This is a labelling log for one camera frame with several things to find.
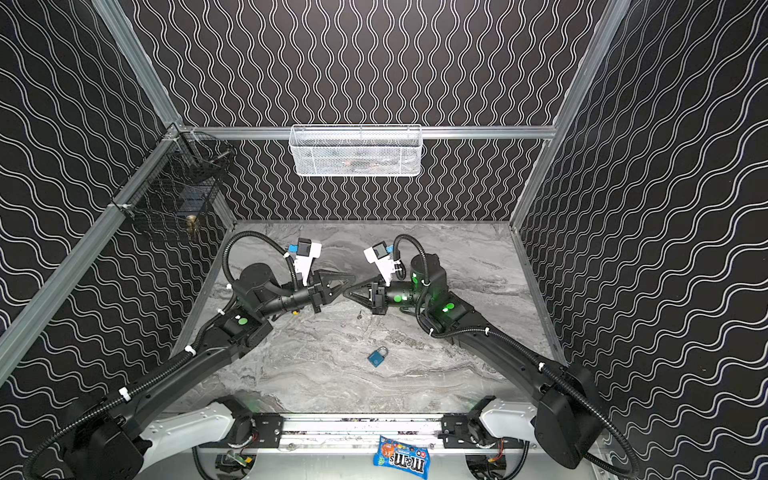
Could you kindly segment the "blue padlock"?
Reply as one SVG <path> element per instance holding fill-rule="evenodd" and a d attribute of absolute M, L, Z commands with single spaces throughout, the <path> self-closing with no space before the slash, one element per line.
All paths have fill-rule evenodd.
<path fill-rule="evenodd" d="M 378 368 L 385 361 L 388 353 L 389 353 L 389 350 L 387 347 L 385 346 L 379 347 L 368 355 L 367 361 L 374 368 Z"/>

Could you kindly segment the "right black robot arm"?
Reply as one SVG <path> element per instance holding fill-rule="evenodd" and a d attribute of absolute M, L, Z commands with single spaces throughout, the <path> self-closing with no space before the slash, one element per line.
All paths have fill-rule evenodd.
<path fill-rule="evenodd" d="M 378 242 L 363 252 L 377 276 L 349 287 L 344 295 L 374 315 L 397 307 L 413 316 L 433 339 L 477 356 L 516 385 L 532 413 L 515 422 L 498 398 L 487 397 L 467 416 L 467 433 L 479 447 L 507 438 L 537 444 L 556 463 L 576 468 L 588 461 L 623 479 L 639 476 L 639 458 L 607 415 L 586 368 L 550 359 L 494 326 L 468 301 L 451 291 L 438 255 L 413 236 Z"/>

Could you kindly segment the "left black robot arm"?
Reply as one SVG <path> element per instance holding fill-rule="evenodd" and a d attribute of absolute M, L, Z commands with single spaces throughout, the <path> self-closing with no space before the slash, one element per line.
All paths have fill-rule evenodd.
<path fill-rule="evenodd" d="M 271 246 L 285 261 L 289 282 L 278 283 L 264 263 L 250 264 L 240 275 L 233 275 L 230 253 L 244 238 L 256 238 Z M 305 238 L 283 247 L 253 230 L 232 235 L 221 247 L 221 269 L 232 291 L 223 311 L 208 320 L 194 340 L 167 362 L 104 397 L 43 440 L 25 460 L 23 477 L 39 478 L 37 461 L 58 444 L 75 479 L 135 478 L 157 445 L 145 431 L 166 407 L 254 350 L 272 331 L 274 320 L 305 307 L 320 312 L 355 281 L 350 273 L 314 269 L 321 248 Z"/>

